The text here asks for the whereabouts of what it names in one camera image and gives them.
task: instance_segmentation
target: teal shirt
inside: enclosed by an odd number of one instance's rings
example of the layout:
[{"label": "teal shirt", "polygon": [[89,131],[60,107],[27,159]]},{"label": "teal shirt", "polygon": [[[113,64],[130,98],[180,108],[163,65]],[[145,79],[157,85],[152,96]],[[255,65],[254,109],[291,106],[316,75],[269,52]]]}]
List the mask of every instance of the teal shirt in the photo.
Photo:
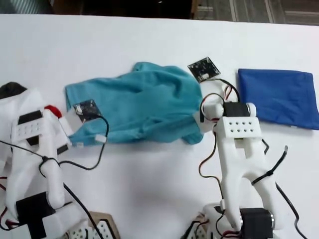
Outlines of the teal shirt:
[{"label": "teal shirt", "polygon": [[[202,100],[200,86],[176,66],[139,62],[130,73],[71,84],[65,92],[67,109],[94,99],[110,124],[110,143],[172,142],[182,138],[196,144],[203,138],[192,116]],[[70,140],[73,144],[94,145],[95,135],[105,134],[105,130],[105,123],[96,119],[85,123]]]}]

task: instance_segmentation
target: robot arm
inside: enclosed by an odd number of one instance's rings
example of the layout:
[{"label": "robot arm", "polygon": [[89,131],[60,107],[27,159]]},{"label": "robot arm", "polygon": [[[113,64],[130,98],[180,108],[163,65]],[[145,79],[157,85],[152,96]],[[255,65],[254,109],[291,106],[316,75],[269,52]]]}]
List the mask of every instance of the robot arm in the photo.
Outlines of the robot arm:
[{"label": "robot arm", "polygon": [[[85,118],[79,111],[89,112]],[[12,169],[7,179],[6,206],[21,226],[11,230],[12,238],[61,237],[68,229],[86,219],[75,203],[66,204],[58,154],[71,145],[68,136],[84,122],[100,114],[93,101],[83,102],[58,119],[44,108],[20,116],[12,123]],[[25,197],[33,178],[41,173],[47,191]]]},{"label": "robot arm", "polygon": [[[278,205],[279,193],[274,177],[266,177],[254,185],[263,202],[261,209],[242,209],[239,205],[240,181],[247,178],[253,182],[269,169],[262,143],[256,108],[253,104],[207,103],[194,117],[202,132],[214,130],[222,170],[222,191],[224,198],[220,203],[204,207],[210,230],[218,236],[216,222],[220,219],[221,232],[238,231],[243,238],[273,238],[273,230],[282,228],[282,215]],[[238,152],[240,141],[245,157]]]}]

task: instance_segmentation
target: circuit board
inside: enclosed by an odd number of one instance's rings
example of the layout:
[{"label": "circuit board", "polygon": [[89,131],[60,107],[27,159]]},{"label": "circuit board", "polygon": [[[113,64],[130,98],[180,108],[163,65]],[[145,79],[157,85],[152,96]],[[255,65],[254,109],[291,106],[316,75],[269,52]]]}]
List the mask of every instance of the circuit board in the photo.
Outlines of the circuit board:
[{"label": "circuit board", "polygon": [[81,114],[78,114],[78,116],[83,123],[97,119],[101,115],[101,112],[94,100],[83,101],[73,107],[75,110],[78,110],[78,107],[80,108]]},{"label": "circuit board", "polygon": [[209,57],[189,65],[188,68],[199,83],[220,74]]}]

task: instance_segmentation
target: white tabletop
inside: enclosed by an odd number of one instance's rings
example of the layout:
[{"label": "white tabletop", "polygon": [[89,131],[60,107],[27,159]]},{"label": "white tabletop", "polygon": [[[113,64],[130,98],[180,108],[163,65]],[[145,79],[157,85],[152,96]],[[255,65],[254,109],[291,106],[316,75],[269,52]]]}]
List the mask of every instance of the white tabletop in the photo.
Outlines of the white tabletop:
[{"label": "white tabletop", "polygon": [[[95,16],[0,15],[0,85],[16,81],[37,87],[65,112],[66,84],[129,72],[138,61],[187,65],[209,56],[221,77],[235,83],[238,68],[311,72],[319,92],[319,27]],[[203,94],[215,91],[202,85]],[[278,183],[300,213],[300,228],[317,238],[319,132],[262,123]],[[123,239],[177,239],[202,207],[220,200],[216,182],[197,168],[211,153],[213,136],[190,146],[145,142],[109,144],[94,171],[63,166],[64,179],[90,211],[113,215]],[[60,159],[93,165],[99,147],[72,149]],[[203,169],[221,176],[218,153]],[[259,204],[244,182],[245,204]],[[287,238],[300,238],[284,200]]]}]

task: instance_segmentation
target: blue fabric bag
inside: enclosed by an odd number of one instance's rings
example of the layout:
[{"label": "blue fabric bag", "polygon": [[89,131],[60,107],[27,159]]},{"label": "blue fabric bag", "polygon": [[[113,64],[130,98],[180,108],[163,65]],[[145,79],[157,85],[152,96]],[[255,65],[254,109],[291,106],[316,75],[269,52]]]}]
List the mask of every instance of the blue fabric bag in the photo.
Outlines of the blue fabric bag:
[{"label": "blue fabric bag", "polygon": [[[128,74],[68,85],[65,92],[68,109],[94,99],[110,124],[110,143],[172,142],[182,138],[196,144],[203,138],[192,116],[202,100],[200,86],[178,67],[139,62]],[[93,120],[70,140],[74,145],[97,144],[95,135],[104,135],[105,129],[102,120]]]},{"label": "blue fabric bag", "polygon": [[313,75],[301,71],[239,69],[242,102],[261,120],[319,129]]}]

